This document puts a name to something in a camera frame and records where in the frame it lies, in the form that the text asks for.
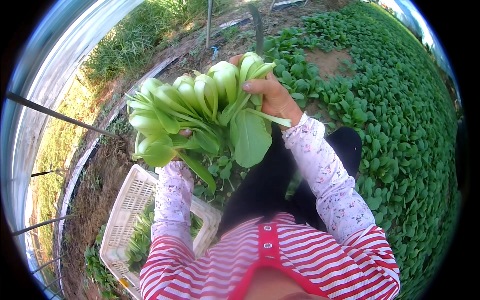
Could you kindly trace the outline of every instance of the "bok choy bunch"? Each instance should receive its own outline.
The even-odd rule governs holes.
[[[271,121],[290,126],[291,120],[262,113],[262,95],[241,89],[243,82],[265,78],[275,63],[263,63],[247,52],[239,67],[221,61],[207,74],[178,77],[173,86],[148,78],[136,95],[127,97],[130,123],[138,131],[134,160],[143,158],[153,167],[163,167],[180,157],[207,184],[211,192],[215,181],[208,170],[179,149],[206,154],[230,152],[232,161],[245,168],[259,163],[272,143]],[[190,138],[179,134],[190,129]]]

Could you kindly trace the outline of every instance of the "knife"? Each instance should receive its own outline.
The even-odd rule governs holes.
[[[250,13],[252,14],[253,24],[256,33],[256,40],[257,40],[257,50],[256,53],[258,56],[264,56],[264,25],[262,22],[262,16],[258,9],[251,3],[248,4],[248,8],[250,9]]]

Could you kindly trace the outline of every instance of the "black pants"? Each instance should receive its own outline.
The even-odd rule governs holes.
[[[290,150],[285,148],[280,128],[272,123],[272,145],[264,159],[254,166],[239,188],[230,197],[220,221],[220,237],[239,224],[263,216],[260,223],[269,222],[277,213],[288,212],[298,224],[310,224],[326,231],[315,206],[316,198],[303,180],[289,201],[285,200],[288,185],[297,170]],[[350,176],[357,174],[361,158],[361,139],[358,133],[342,127],[326,137]]]

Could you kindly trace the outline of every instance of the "woman's right hand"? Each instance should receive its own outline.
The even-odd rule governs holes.
[[[243,54],[234,56],[230,63],[238,66]],[[249,94],[263,94],[262,112],[284,119],[292,120],[292,127],[297,125],[303,113],[288,90],[278,82],[272,72],[267,74],[265,79],[251,79],[242,84],[242,89]],[[279,125],[281,130],[288,127]]]

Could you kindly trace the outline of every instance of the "white plastic crate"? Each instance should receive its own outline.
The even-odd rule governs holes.
[[[139,165],[132,166],[113,205],[100,247],[100,258],[104,264],[138,300],[142,299],[140,274],[128,270],[128,257],[125,251],[132,236],[137,215],[142,212],[155,192],[157,177],[157,174],[146,171]],[[222,213],[195,196],[192,196],[190,211],[204,222],[193,241],[195,257],[199,258],[212,243]]]

